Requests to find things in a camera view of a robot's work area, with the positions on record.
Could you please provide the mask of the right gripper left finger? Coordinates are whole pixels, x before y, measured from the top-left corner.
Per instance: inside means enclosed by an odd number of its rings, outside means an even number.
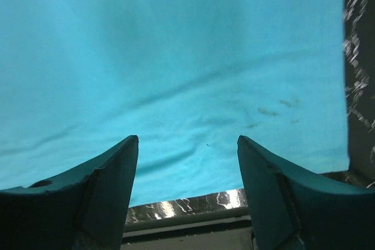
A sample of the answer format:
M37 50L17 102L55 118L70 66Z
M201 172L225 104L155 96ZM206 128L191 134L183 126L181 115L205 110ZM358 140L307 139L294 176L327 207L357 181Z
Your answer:
M131 135L29 187L1 190L1 249L120 249L138 160Z

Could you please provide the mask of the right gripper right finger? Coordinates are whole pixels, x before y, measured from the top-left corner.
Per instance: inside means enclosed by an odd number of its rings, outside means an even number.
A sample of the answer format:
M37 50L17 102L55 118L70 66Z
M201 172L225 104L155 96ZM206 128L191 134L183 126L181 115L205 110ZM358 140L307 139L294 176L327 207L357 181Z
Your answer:
M243 135L237 145L259 249L374 249L374 189L316 174Z

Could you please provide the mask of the cyan t shirt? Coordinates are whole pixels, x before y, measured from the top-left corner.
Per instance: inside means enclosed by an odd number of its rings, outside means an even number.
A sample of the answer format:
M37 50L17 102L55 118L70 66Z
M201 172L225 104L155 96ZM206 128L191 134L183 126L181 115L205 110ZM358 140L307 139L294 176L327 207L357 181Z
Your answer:
M241 188L241 135L346 170L343 0L1 0L1 188L129 135L134 206Z

